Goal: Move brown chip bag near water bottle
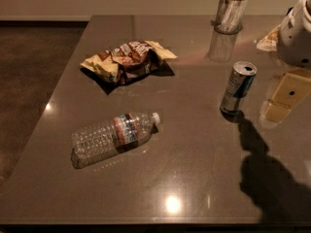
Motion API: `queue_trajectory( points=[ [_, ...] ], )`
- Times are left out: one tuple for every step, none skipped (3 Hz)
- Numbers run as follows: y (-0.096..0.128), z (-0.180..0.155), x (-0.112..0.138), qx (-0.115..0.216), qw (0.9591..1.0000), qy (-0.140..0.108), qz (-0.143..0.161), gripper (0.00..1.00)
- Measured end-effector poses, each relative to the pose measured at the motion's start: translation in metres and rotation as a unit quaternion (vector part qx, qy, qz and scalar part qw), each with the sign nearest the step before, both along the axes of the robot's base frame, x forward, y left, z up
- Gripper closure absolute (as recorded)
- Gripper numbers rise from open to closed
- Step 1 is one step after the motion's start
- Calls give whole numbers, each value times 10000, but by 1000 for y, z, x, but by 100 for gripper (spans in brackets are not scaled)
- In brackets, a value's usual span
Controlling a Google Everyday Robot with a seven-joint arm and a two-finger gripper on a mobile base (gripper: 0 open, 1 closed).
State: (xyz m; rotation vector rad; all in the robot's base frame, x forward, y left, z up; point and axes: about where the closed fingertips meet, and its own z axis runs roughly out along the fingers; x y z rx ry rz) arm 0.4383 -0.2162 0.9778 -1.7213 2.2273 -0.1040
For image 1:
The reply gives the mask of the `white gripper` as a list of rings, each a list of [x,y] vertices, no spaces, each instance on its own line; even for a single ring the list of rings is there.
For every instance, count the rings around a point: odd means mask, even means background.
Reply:
[[[303,67],[288,71],[271,101],[260,108],[259,124],[264,128],[279,125],[311,93],[311,0],[298,0],[288,11],[278,34],[279,57],[289,65]]]

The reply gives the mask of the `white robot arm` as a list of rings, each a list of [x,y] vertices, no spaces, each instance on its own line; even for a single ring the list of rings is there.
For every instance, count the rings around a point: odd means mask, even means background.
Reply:
[[[275,68],[260,108],[260,124],[273,128],[311,93],[311,0],[298,0],[257,49]]]

